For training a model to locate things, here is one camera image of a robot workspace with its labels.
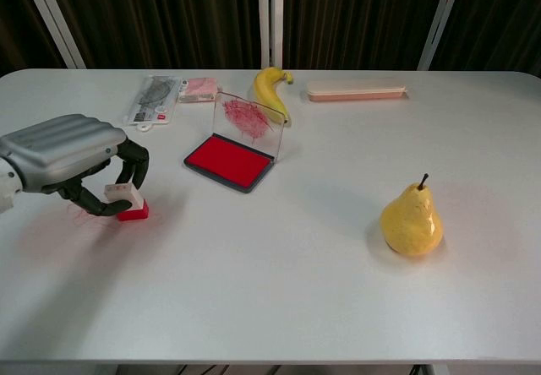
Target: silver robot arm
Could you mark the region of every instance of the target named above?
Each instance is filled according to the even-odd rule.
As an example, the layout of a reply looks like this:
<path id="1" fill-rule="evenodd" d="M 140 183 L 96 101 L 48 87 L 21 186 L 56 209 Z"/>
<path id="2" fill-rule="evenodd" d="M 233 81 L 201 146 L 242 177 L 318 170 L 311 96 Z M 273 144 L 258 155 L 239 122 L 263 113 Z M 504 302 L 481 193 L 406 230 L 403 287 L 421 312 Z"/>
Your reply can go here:
<path id="1" fill-rule="evenodd" d="M 149 166 L 148 151 L 120 128 L 93 117 L 66 115 L 0 137 L 0 213 L 13 207 L 19 192 L 55 193 L 93 215 L 115 215 L 127 200 L 102 203 L 82 186 L 117 155 L 123 169 L 117 183 L 139 188 Z"/>

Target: yellow pear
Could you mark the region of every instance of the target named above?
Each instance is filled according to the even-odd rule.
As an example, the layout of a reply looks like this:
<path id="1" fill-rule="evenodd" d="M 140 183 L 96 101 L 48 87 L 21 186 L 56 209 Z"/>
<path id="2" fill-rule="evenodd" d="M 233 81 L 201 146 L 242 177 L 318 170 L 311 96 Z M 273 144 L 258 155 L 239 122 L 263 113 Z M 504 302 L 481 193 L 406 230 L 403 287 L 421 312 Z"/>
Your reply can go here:
<path id="1" fill-rule="evenodd" d="M 413 183 L 381 213 L 380 226 L 387 244 L 400 254 L 429 253 L 443 237 L 441 219 L 424 181 Z"/>

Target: banana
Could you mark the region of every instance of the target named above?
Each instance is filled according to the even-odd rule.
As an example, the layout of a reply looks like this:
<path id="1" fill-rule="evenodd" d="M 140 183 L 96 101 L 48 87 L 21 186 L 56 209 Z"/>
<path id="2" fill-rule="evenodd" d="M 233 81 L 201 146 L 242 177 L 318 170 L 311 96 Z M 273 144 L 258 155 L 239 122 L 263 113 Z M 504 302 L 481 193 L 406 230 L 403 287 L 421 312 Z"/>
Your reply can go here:
<path id="1" fill-rule="evenodd" d="M 262 69 L 254 79 L 255 97 L 261 105 L 265 105 L 270 109 L 279 111 L 286 118 L 285 123 L 291 126 L 291 118 L 286 106 L 276 94 L 274 84 L 282 79 L 285 79 L 288 84 L 293 83 L 293 76 L 288 71 L 282 71 L 276 67 L 268 67 Z M 274 112 L 266 112 L 270 120 L 276 123 L 281 123 L 281 118 Z"/>

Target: white table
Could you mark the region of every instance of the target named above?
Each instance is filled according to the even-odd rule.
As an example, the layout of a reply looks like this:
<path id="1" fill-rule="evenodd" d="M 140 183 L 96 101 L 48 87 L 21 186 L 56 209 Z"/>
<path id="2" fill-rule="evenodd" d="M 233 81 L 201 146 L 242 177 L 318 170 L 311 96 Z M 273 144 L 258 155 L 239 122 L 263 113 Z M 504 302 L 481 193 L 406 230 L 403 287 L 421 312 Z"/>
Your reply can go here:
<path id="1" fill-rule="evenodd" d="M 0 134 L 82 112 L 120 125 L 145 70 L 0 79 Z M 255 71 L 217 77 L 246 96 Z M 212 104 L 148 133 L 148 220 L 22 194 L 0 216 L 0 360 L 541 362 L 541 81 L 522 73 L 297 71 L 292 127 L 251 194 L 182 165 Z M 313 79 L 395 76 L 409 99 L 312 103 Z M 87 185 L 100 193 L 119 163 Z M 429 172 L 445 241 L 392 252 L 383 207 Z"/>

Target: pink package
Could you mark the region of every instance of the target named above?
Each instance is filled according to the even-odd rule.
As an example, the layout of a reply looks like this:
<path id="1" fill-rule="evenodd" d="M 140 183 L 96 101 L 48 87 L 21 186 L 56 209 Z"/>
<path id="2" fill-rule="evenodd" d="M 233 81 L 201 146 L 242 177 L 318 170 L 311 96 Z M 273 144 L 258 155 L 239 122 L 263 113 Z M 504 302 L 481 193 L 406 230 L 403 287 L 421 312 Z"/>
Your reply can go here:
<path id="1" fill-rule="evenodd" d="M 213 101 L 218 91 L 216 78 L 183 79 L 178 95 L 179 102 Z"/>

